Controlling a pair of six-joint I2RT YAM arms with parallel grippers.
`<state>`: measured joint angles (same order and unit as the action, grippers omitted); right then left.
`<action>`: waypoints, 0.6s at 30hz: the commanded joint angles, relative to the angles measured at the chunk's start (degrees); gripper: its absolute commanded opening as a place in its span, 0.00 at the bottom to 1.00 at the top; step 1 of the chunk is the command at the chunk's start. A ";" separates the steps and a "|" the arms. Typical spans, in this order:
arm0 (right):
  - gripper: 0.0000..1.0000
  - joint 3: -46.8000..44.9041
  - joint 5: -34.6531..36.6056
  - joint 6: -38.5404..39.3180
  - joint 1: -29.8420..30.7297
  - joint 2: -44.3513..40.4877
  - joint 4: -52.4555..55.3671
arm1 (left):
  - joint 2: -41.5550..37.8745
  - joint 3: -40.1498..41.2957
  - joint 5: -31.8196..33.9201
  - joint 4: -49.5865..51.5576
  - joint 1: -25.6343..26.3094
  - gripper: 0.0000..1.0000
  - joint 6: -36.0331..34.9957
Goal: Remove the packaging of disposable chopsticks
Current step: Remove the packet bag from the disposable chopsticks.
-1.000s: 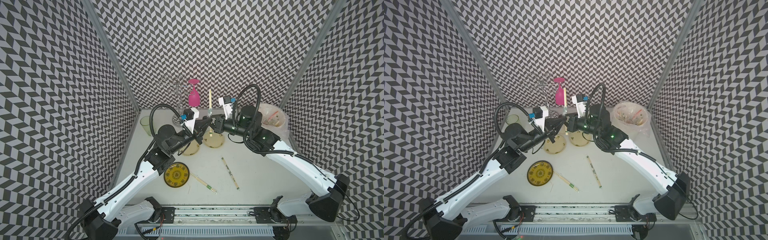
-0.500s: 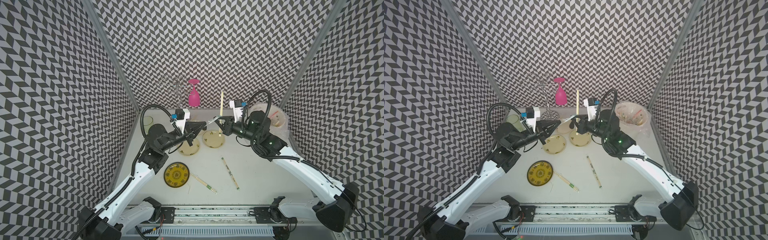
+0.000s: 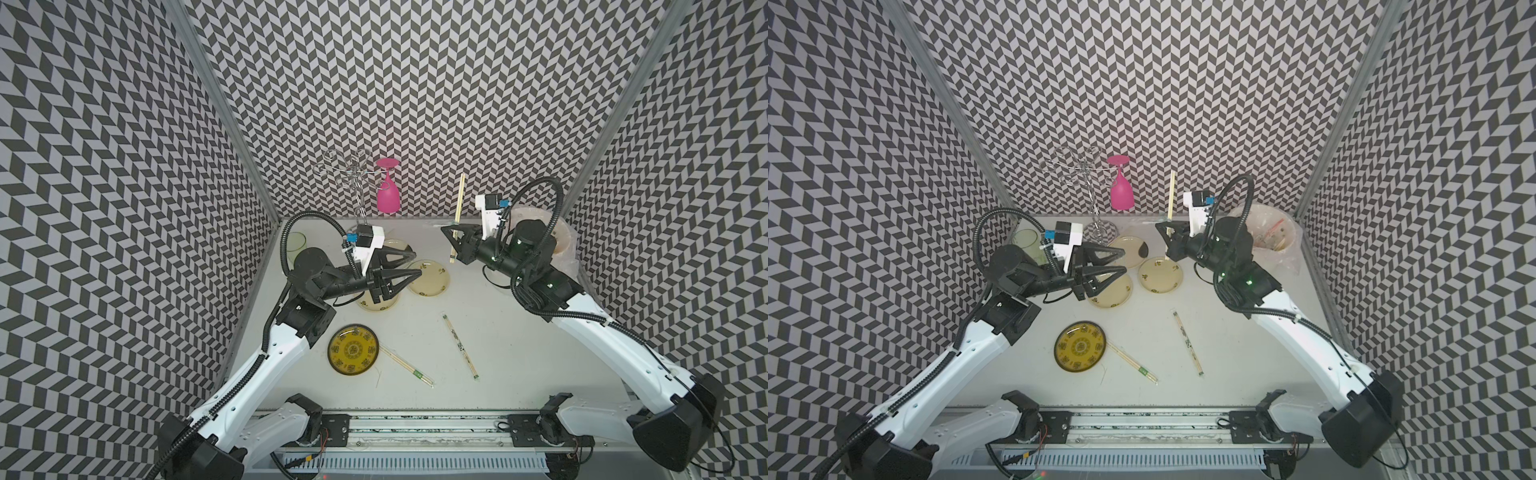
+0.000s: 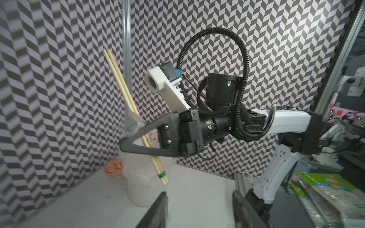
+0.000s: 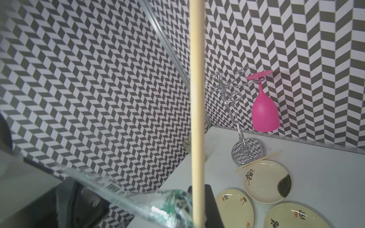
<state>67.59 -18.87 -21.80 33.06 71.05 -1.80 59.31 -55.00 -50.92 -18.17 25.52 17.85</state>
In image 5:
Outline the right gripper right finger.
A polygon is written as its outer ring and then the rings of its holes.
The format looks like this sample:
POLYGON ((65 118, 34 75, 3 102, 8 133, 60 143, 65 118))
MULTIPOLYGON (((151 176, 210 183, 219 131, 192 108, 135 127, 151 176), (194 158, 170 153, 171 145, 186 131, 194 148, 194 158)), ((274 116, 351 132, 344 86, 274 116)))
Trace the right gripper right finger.
POLYGON ((212 187, 205 184, 206 228, 224 228, 212 187))

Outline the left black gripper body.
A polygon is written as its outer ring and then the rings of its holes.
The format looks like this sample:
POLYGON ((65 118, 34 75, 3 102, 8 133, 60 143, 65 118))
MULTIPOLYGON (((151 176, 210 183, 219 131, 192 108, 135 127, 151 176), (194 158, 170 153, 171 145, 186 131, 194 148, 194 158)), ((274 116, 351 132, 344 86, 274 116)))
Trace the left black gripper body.
POLYGON ((110 203, 72 178, 1 222, 2 228, 96 228, 110 203))

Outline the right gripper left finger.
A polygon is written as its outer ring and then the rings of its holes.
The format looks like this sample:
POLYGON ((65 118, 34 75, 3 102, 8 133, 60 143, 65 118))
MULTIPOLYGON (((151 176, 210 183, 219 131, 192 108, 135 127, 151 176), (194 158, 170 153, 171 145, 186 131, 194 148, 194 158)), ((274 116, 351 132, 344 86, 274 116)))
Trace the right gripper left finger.
POLYGON ((187 190, 187 196, 189 199, 189 203, 192 205, 193 204, 193 187, 189 186, 188 190, 187 190))

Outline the chopsticks panda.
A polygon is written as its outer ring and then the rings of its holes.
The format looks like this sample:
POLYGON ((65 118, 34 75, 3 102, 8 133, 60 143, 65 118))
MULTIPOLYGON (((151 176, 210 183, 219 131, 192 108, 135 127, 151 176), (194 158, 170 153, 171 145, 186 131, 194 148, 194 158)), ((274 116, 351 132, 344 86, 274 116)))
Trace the chopsticks panda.
POLYGON ((265 160, 265 159, 268 159, 269 157, 271 157, 271 156, 273 156, 273 155, 276 155, 277 153, 278 153, 278 152, 273 152, 273 153, 271 153, 271 154, 269 154, 269 155, 266 155, 266 156, 264 156, 264 157, 262 157, 262 158, 260 158, 260 159, 257 159, 257 160, 255 160, 255 161, 252 161, 252 162, 250 162, 250 163, 246 164, 246 165, 243 165, 243 166, 241 166, 241 167, 238 167, 237 169, 235 169, 234 174, 238 174, 238 173, 242 172, 243 170, 245 170, 245 169, 247 169, 247 168, 249 168, 249 167, 253 166, 254 164, 257 164, 257 163, 259 163, 259 162, 261 162, 261 161, 263 161, 263 160, 265 160))
POLYGON ((190 10, 190 94, 192 134, 192 194, 193 221, 204 228, 205 218, 205 6, 204 1, 189 1, 190 10))

